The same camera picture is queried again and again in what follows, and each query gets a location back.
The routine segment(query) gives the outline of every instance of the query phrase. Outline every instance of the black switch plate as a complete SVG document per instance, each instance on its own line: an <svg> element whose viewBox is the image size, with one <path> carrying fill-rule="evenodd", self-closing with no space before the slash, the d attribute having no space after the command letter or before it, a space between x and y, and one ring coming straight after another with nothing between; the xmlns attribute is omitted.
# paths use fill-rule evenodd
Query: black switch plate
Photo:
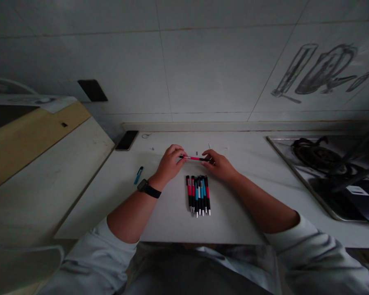
<svg viewBox="0 0 369 295"><path fill-rule="evenodd" d="M78 80L87 97L92 102L108 101L97 80Z"/></svg>

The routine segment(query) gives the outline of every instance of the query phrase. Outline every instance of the white countertop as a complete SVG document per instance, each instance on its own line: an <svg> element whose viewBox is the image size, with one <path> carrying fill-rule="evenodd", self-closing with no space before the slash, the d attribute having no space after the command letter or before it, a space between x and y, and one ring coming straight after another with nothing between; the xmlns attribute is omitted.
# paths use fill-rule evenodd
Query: white countertop
<svg viewBox="0 0 369 295"><path fill-rule="evenodd" d="M140 133L128 152L113 151L55 238L80 238L149 178L172 143L189 156L200 156L208 143L233 166L265 191L297 210L320 230L336 237L345 247L369 248L369 224L332 219L297 179L265 136L312 135L315 132L155 132L147 139ZM207 174L211 216L195 218L187 201L186 175ZM203 168L188 161L166 186L141 236L142 241L187 243L265 244L266 239L233 191Z"/></svg>

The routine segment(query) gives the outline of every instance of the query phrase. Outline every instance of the watch face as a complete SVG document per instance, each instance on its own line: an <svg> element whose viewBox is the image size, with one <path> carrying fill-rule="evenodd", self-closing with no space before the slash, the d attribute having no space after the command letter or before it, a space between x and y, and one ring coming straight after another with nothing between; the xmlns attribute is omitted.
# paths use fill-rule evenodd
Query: watch face
<svg viewBox="0 0 369 295"><path fill-rule="evenodd" d="M145 190L145 187L146 185L148 184L148 181L146 179L143 179L137 186L137 189L139 191L144 191Z"/></svg>

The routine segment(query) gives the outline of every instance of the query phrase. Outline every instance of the white sleeve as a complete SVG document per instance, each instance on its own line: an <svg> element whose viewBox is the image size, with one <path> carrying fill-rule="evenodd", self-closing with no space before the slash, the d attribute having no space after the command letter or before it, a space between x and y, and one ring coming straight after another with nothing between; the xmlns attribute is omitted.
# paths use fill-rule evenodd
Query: white sleeve
<svg viewBox="0 0 369 295"><path fill-rule="evenodd" d="M115 237L105 218L78 241L38 294L113 294L126 284L136 247Z"/></svg>
<svg viewBox="0 0 369 295"><path fill-rule="evenodd" d="M301 216L292 229L265 234L296 294L369 294L369 271L342 244Z"/></svg>

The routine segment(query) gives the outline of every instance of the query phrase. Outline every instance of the person's left hand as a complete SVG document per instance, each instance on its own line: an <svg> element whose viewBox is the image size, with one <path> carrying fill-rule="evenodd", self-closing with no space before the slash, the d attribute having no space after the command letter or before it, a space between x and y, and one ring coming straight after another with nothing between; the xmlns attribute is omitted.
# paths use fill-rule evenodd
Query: person's left hand
<svg viewBox="0 0 369 295"><path fill-rule="evenodd" d="M189 160L183 158L176 162L180 155L187 157L186 152L180 145L171 145L165 151L156 173L149 178L149 184L154 189L162 191L166 184L178 174L183 164Z"/></svg>

